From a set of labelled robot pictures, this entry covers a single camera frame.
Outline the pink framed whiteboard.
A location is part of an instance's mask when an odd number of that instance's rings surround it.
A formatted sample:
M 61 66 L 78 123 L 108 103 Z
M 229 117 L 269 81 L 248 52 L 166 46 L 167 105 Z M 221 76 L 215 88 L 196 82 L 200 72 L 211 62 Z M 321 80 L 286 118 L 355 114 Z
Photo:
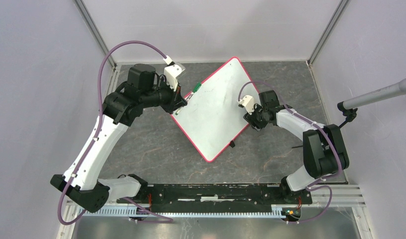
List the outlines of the pink framed whiteboard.
M 259 103 L 259 91 L 239 58 L 233 57 L 202 81 L 178 115 L 172 118 L 200 155 L 214 161 L 248 126 L 246 110 L 238 106 L 241 96 Z

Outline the green capped whiteboard marker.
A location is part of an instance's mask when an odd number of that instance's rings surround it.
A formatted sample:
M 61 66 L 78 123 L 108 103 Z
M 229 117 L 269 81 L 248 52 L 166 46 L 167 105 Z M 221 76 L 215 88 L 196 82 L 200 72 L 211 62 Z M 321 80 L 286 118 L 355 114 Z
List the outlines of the green capped whiteboard marker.
M 200 89 L 200 87 L 202 86 L 202 83 L 201 82 L 199 82 L 199 83 L 197 83 L 196 84 L 196 86 L 194 87 L 194 89 L 189 93 L 189 94 L 187 94 L 186 95 L 186 97 L 185 97 L 185 100 L 186 100 L 186 102 L 189 102 L 190 101 L 190 99 L 193 97 L 193 95 Z M 181 110 L 184 108 L 184 106 L 182 106 L 182 107 L 180 107 L 178 110 L 176 110 L 175 111 L 175 115 L 178 115 L 180 112 L 181 112 Z

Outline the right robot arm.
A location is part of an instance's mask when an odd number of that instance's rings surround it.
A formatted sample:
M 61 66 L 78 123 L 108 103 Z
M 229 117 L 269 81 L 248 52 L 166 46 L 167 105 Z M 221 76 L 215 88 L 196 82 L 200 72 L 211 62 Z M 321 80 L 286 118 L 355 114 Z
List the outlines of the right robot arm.
M 336 177 L 349 167 L 339 126 L 324 125 L 300 115 L 289 105 L 280 103 L 273 90 L 260 93 L 259 99 L 260 103 L 250 95 L 238 99 L 238 106 L 246 110 L 244 120 L 253 129 L 259 131 L 271 123 L 302 141 L 303 166 L 280 183 L 279 197 L 283 202 L 294 202 L 303 190 L 310 190 L 318 182 Z

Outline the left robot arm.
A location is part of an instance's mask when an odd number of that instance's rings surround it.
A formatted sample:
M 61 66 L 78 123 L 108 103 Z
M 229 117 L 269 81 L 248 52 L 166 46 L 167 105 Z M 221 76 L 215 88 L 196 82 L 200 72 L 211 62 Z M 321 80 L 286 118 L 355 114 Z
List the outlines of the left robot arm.
M 55 174 L 50 183 L 65 192 L 84 210 L 95 213 L 108 201 L 130 197 L 136 203 L 148 197 L 146 182 L 135 175 L 117 179 L 99 179 L 108 156 L 121 136 L 144 109 L 162 107 L 173 114 L 187 105 L 181 95 L 178 77 L 185 72 L 179 63 L 171 63 L 163 74 L 147 64 L 135 64 L 128 71 L 127 80 L 103 101 L 103 114 L 70 168 L 63 174 Z

